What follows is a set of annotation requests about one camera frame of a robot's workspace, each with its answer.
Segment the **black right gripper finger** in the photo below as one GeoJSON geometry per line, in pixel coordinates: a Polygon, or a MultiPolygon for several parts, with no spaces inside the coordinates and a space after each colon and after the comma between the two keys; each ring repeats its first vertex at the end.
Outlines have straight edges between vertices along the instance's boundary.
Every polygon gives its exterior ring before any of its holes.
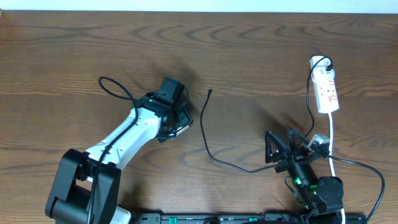
{"type": "Polygon", "coordinates": [[[298,148],[301,143],[308,144],[308,139],[296,129],[289,128],[288,137],[290,148],[298,148]]]}
{"type": "Polygon", "coordinates": [[[276,135],[267,131],[264,134],[264,138],[266,143],[266,164],[279,162],[287,158],[290,149],[276,135]]]}

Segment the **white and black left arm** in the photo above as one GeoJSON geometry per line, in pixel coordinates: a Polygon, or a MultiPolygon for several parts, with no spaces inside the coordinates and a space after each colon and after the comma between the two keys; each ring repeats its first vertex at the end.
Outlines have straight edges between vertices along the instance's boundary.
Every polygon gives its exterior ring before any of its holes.
{"type": "Polygon", "coordinates": [[[98,144],[61,158],[45,206],[56,223],[131,223],[132,213],[118,205],[121,172],[152,139],[175,139],[192,124],[186,110],[187,87],[165,78],[159,91],[135,99],[128,117],[98,144]]]}

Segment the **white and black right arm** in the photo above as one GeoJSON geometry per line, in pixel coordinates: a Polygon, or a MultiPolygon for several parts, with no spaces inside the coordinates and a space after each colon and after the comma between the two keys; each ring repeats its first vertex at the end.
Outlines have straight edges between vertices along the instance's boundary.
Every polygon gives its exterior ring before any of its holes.
{"type": "Polygon", "coordinates": [[[265,132],[266,163],[276,163],[277,173],[288,172],[294,192],[305,206],[298,217],[309,223],[312,217],[338,212],[343,208],[343,182],[334,176],[317,177],[310,163],[328,157],[330,138],[316,134],[306,139],[297,130],[290,128],[289,144],[283,143],[275,134],[265,132]]]}

